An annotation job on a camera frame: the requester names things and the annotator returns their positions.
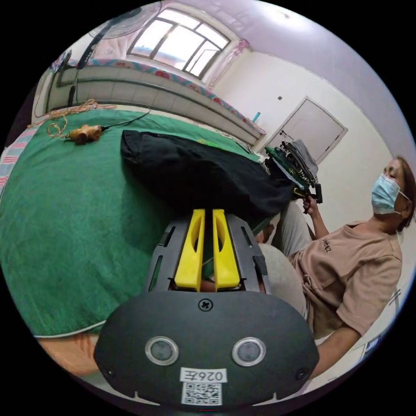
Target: qr code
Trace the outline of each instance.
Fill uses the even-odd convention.
[[[222,404],[221,383],[184,383],[182,403],[220,406]]]

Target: surgical mask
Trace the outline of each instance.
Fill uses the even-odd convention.
[[[394,204],[399,194],[409,199],[400,191],[400,187],[394,180],[388,178],[385,174],[381,174],[371,192],[373,212],[375,214],[400,214],[394,210]]]

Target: black cloth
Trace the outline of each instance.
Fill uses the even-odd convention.
[[[292,199],[294,184],[283,174],[193,140],[124,130],[120,150],[134,176],[180,213],[220,208],[249,221],[278,214]]]

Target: beige t-shirt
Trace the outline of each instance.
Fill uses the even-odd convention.
[[[329,335],[343,322],[363,336],[400,278],[397,236],[354,229],[363,222],[345,225],[289,257],[302,278],[315,338]]]

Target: screw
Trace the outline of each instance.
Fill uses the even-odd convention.
[[[106,368],[104,371],[109,377],[114,377],[114,371],[111,368]]]
[[[213,305],[213,303],[212,303],[212,301],[211,300],[209,300],[209,299],[203,299],[203,300],[200,300],[199,301],[199,303],[198,303],[198,307],[203,311],[203,312],[208,312],[208,311],[210,311],[211,309],[212,309],[212,307],[213,307],[214,305]]]
[[[301,368],[297,373],[296,373],[296,376],[295,376],[295,378],[297,379],[297,380],[303,380],[307,375],[308,375],[308,369],[307,368]]]

